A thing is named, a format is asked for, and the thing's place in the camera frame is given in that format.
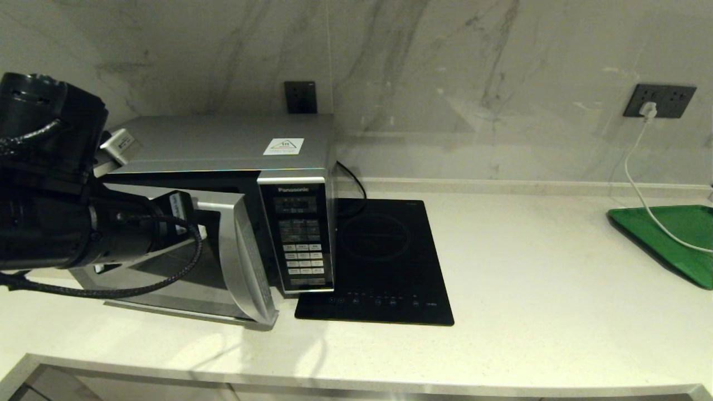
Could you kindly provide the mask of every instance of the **panasonic logo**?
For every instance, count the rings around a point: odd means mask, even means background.
[[[278,188],[277,192],[308,192],[309,188]]]

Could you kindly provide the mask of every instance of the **black induction cooktop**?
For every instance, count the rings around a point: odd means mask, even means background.
[[[301,294],[294,316],[453,325],[424,203],[339,199],[339,209],[359,212],[337,225],[335,291]]]

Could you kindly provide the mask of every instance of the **wall outlet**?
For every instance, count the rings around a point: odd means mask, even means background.
[[[317,112],[317,87],[312,81],[285,81],[284,97],[290,114]]]
[[[624,110],[624,117],[643,117],[639,114],[641,106],[652,101],[656,103],[656,118],[681,118],[695,91],[695,86],[639,83]]]

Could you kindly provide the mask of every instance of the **white countertop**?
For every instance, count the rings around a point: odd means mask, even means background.
[[[637,199],[371,196],[426,202],[453,327],[296,320],[297,301],[277,295],[280,316],[264,333],[3,288],[0,400],[39,363],[352,390],[711,399],[713,293],[610,226],[605,212]]]

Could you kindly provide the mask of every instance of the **microwave display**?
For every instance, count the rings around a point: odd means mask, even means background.
[[[314,196],[287,196],[274,198],[277,213],[316,213],[317,198]]]

